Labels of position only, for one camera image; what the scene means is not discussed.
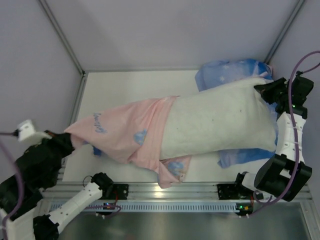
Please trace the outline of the white pillow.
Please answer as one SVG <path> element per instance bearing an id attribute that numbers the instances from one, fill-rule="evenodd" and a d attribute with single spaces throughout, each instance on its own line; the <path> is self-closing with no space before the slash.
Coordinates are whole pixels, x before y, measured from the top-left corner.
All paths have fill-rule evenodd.
<path id="1" fill-rule="evenodd" d="M 177 97 L 165 124 L 160 159 L 221 150 L 276 149 L 272 114 L 255 90 L 268 80 L 250 77 Z"/>

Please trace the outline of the pink pillowcase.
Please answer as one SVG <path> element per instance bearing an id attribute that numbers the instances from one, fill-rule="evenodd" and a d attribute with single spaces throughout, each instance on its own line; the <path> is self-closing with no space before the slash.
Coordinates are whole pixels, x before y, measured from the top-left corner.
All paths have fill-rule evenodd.
<path id="1" fill-rule="evenodd" d="M 121 164 L 157 173 L 162 189 L 181 183 L 191 156 L 161 157 L 165 124 L 175 96 L 149 98 L 95 112 L 70 125 L 74 149 L 90 144 Z"/>

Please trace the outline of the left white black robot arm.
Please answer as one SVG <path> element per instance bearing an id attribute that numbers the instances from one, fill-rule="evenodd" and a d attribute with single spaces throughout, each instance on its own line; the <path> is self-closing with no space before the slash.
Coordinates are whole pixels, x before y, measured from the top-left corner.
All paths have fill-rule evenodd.
<path id="1" fill-rule="evenodd" d="M 75 150 L 69 133 L 49 133 L 31 145 L 14 163 L 17 174 L 0 184 L 0 215 L 5 240 L 57 240 L 64 228 L 86 207 L 108 196 L 114 182 L 99 172 L 59 209 L 35 216 L 44 197 L 41 190 L 54 187 L 62 160 Z"/>

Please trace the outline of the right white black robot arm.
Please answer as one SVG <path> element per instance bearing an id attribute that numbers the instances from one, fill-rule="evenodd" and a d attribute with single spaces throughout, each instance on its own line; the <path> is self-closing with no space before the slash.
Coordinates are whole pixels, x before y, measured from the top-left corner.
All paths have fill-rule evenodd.
<path id="1" fill-rule="evenodd" d="M 256 174 L 237 175 L 237 197 L 261 200 L 265 192 L 290 202 L 312 176 L 312 168 L 304 163 L 302 134 L 308 117 L 304 103 L 314 82 L 300 75 L 289 81 L 282 77 L 266 83 L 262 78 L 251 77 L 243 82 L 251 84 L 266 103 L 276 105 L 278 135 L 274 155 Z"/>

